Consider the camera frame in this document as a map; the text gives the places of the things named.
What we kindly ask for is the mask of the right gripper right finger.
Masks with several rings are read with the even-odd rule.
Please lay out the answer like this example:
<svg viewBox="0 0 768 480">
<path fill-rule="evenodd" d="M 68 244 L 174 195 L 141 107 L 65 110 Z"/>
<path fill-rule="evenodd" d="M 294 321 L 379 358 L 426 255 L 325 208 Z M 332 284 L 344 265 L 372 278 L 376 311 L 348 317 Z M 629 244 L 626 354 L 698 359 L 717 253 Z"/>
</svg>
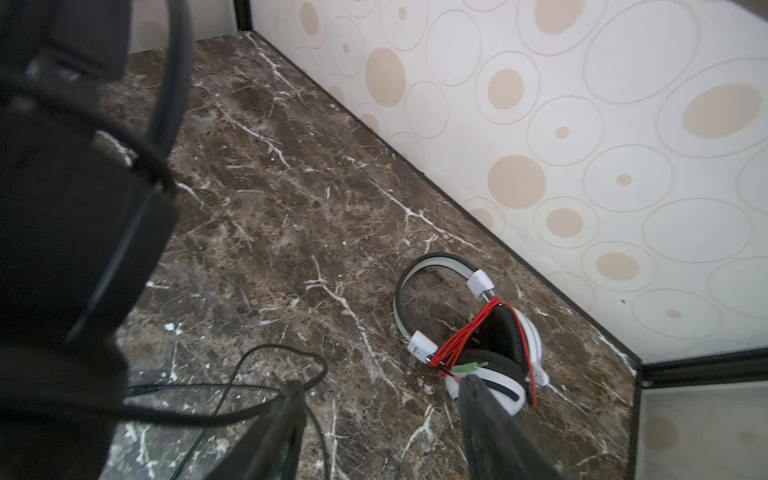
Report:
<svg viewBox="0 0 768 480">
<path fill-rule="evenodd" d="M 560 474 L 476 376 L 459 383 L 458 407 L 472 479 L 558 479 Z"/>
</svg>

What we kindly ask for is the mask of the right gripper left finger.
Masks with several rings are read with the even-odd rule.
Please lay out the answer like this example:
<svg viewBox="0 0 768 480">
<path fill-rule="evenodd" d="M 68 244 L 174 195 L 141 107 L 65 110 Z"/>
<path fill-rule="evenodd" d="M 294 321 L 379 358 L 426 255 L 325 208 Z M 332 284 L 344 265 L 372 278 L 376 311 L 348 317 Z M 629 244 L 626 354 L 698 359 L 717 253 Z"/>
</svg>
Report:
<svg viewBox="0 0 768 480">
<path fill-rule="evenodd" d="M 207 479 L 294 479 L 307 417 L 304 389 L 289 381 Z"/>
</svg>

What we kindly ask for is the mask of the white headphones with red cable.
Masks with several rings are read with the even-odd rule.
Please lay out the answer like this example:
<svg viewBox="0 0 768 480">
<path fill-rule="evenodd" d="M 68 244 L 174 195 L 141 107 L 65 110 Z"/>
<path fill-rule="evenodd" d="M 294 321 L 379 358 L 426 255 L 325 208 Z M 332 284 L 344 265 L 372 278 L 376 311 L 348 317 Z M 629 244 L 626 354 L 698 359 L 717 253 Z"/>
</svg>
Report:
<svg viewBox="0 0 768 480">
<path fill-rule="evenodd" d="M 428 268 L 458 274 L 473 297 L 483 303 L 475 317 L 441 345 L 408 323 L 402 300 L 406 283 Z M 477 376 L 512 416 L 527 405 L 538 405 L 538 390 L 549 385 L 542 366 L 540 334 L 525 314 L 496 294 L 495 284 L 484 270 L 453 254 L 424 254 L 400 276 L 392 308 L 409 353 L 440 372 L 453 400 L 458 399 L 460 380 Z"/>
</svg>

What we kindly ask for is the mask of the black blue headphones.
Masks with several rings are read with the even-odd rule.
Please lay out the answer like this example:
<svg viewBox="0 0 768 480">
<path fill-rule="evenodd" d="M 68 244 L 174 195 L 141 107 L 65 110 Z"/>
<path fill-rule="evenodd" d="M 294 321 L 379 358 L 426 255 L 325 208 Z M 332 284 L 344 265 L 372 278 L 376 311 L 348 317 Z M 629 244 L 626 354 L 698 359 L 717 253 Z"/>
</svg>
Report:
<svg viewBox="0 0 768 480">
<path fill-rule="evenodd" d="M 212 415 L 130 405 L 115 333 L 178 219 L 168 159 L 194 60 L 189 7 L 171 1 L 165 76 L 137 135 L 102 113 L 127 62 L 127 1 L 1 5 L 1 475 L 96 479 L 116 427 L 213 429 Z"/>
</svg>

